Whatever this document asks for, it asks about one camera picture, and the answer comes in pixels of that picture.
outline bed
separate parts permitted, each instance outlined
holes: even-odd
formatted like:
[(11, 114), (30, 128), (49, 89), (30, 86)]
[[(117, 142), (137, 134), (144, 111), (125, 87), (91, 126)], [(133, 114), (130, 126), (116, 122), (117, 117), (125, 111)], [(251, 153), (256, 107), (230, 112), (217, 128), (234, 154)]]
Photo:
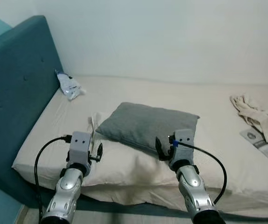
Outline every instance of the bed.
[[(43, 16), (32, 17), (0, 36), (0, 188), (3, 191), (29, 207), (37, 207), (33, 167), (42, 145), (75, 130), (91, 132), (91, 118), (95, 119), (96, 114), (105, 119), (121, 102), (133, 102), (199, 115), (195, 145), (221, 159), (228, 172), (228, 188), (218, 208), (225, 217), (268, 220), (268, 159), (239, 135), (248, 126), (229, 101), (230, 95), (246, 91), (268, 106), (268, 86), (76, 77), (87, 94), (70, 102), (58, 89), (54, 69), (62, 70), (62, 67)], [(113, 150), (117, 143), (105, 138), (102, 141), (102, 162), (92, 165), (95, 175), (84, 181), (78, 209), (186, 216), (176, 180), (170, 177), (172, 172), (154, 178), (151, 183), (146, 181), (157, 168), (167, 174), (166, 164), (157, 162), (153, 163), (157, 164), (155, 167), (144, 167), (156, 158), (126, 146), (121, 149), (118, 145)], [(65, 167), (67, 151), (65, 143), (54, 143), (40, 159), (38, 172), (40, 184), (45, 187), (45, 204)], [(140, 163), (136, 167), (140, 172), (136, 170), (125, 179), (131, 170), (125, 171), (114, 182), (104, 179), (106, 167), (115, 166), (106, 177), (115, 176), (125, 167), (119, 156), (131, 154), (138, 158)], [(214, 198), (222, 185), (222, 172), (203, 155), (196, 154), (195, 163)], [(137, 175), (143, 172), (144, 178)]]

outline plastic bag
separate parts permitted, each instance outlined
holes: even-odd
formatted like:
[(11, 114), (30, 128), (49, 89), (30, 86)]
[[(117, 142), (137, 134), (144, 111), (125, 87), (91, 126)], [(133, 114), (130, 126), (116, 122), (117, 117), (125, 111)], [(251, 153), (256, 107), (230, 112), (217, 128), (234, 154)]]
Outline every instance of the plastic bag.
[(69, 100), (75, 99), (80, 94), (85, 94), (86, 91), (82, 89), (80, 84), (73, 77), (56, 70), (55, 73), (60, 82), (63, 94), (66, 95)]

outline bed frame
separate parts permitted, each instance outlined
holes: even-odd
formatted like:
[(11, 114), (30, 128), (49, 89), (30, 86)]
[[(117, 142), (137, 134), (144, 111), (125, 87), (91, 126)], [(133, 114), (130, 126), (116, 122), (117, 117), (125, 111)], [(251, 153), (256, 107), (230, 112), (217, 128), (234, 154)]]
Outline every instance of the bed frame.
[[(55, 69), (62, 70), (62, 65), (44, 16), (31, 17), (0, 36), (0, 189), (30, 208), (38, 207), (34, 185), (23, 180), (11, 165), (59, 88)], [(53, 194), (51, 190), (42, 189), (45, 205)], [(78, 200), (77, 209), (188, 217), (186, 212), (157, 205), (123, 206), (83, 195)], [(268, 218), (222, 216), (227, 220), (268, 221)]]

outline floor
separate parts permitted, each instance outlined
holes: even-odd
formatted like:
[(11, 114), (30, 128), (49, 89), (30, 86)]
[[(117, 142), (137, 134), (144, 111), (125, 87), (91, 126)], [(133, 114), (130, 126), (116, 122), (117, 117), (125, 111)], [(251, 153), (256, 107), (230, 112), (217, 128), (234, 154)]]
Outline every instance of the floor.
[[(24, 224), (38, 224), (38, 210), (29, 209)], [(244, 222), (226, 222), (227, 224), (246, 224)], [(188, 218), (158, 217), (133, 214), (104, 213), (97, 211), (76, 211), (72, 224), (192, 224)]]

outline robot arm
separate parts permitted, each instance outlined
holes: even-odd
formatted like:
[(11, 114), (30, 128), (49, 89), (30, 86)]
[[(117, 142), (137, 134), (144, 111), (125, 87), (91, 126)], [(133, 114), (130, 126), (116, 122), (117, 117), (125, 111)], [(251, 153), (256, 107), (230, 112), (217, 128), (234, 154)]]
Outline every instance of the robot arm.
[(193, 164), (193, 149), (178, 142), (193, 145), (191, 130), (177, 130), (174, 135), (169, 136), (169, 143), (173, 144), (168, 150), (169, 155), (163, 153), (158, 138), (156, 138), (156, 149), (160, 160), (168, 160), (170, 169), (176, 173), (179, 190), (185, 199), (191, 220), (194, 224), (225, 224), (205, 190), (198, 168)]
[(90, 173), (91, 160), (100, 161), (103, 154), (103, 146), (100, 144), (96, 158), (91, 157), (89, 144), (89, 133), (73, 133), (67, 157), (67, 169), (62, 171), (62, 177), (56, 185), (56, 193), (42, 217), (42, 224), (72, 223), (83, 178)]

